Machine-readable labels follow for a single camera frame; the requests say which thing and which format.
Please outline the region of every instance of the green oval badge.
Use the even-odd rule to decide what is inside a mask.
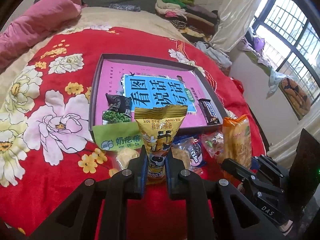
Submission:
[[[189,89],[187,89],[187,88],[185,88],[184,91],[185,91],[185,93],[186,93],[189,101],[192,102],[192,103],[194,103],[195,100],[194,100],[194,98],[193,98],[193,95],[192,95],[191,91],[190,91]]]

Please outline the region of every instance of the window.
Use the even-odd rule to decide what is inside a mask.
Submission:
[[[320,39],[292,0],[262,0],[250,24],[265,39],[264,56],[292,76],[314,103],[320,96]]]

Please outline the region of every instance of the curtain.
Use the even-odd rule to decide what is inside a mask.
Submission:
[[[218,9],[219,28],[211,43],[224,52],[244,37],[261,0],[223,0]]]
[[[270,147],[268,156],[285,168],[290,168],[296,156],[302,128],[320,140],[320,100],[312,105],[310,112],[299,121],[297,128],[290,135]]]

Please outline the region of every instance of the silver screw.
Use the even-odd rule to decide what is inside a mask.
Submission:
[[[93,180],[93,179],[86,179],[86,180],[84,181],[84,184],[85,184],[86,186],[91,186],[91,185],[94,184],[94,180]]]
[[[180,174],[182,175],[182,176],[189,176],[190,174],[191,174],[191,172],[189,171],[189,170],[182,170],[182,171],[180,171]]]
[[[132,174],[132,171],[128,170],[128,169],[122,171],[122,175],[124,175],[124,176],[129,176],[131,174]]]
[[[219,184],[220,184],[221,186],[228,186],[229,181],[227,181],[226,179],[220,179],[220,180],[219,180]]]

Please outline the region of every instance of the window frame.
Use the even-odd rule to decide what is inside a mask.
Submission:
[[[302,28],[302,31],[300,35],[297,38],[297,41],[292,45],[287,39],[285,39],[280,33],[278,33],[275,29],[271,28],[268,24],[266,24],[264,21],[266,20],[267,16],[269,15],[269,12],[271,11],[273,5],[275,4],[276,0],[268,0],[265,7],[262,9],[260,15],[258,17],[254,16],[255,21],[252,24],[252,29],[254,32],[257,31],[258,27],[261,25],[265,27],[268,31],[273,33],[277,38],[279,38],[286,46],[289,47],[290,52],[287,55],[287,57],[282,61],[280,66],[276,69],[277,72],[282,68],[282,66],[288,61],[289,57],[291,56],[292,53],[294,53],[298,59],[303,63],[303,65],[307,68],[307,70],[310,72],[311,76],[314,78],[316,81],[316,84],[320,87],[320,77],[314,70],[314,68],[311,66],[311,64],[308,62],[308,60],[301,54],[301,52],[297,49],[297,46],[299,45],[299,42],[303,38],[304,33],[307,30],[308,24],[309,24],[309,19],[307,18],[307,21],[305,25]],[[315,97],[313,102],[311,102],[311,105],[313,105],[319,98],[320,93]]]

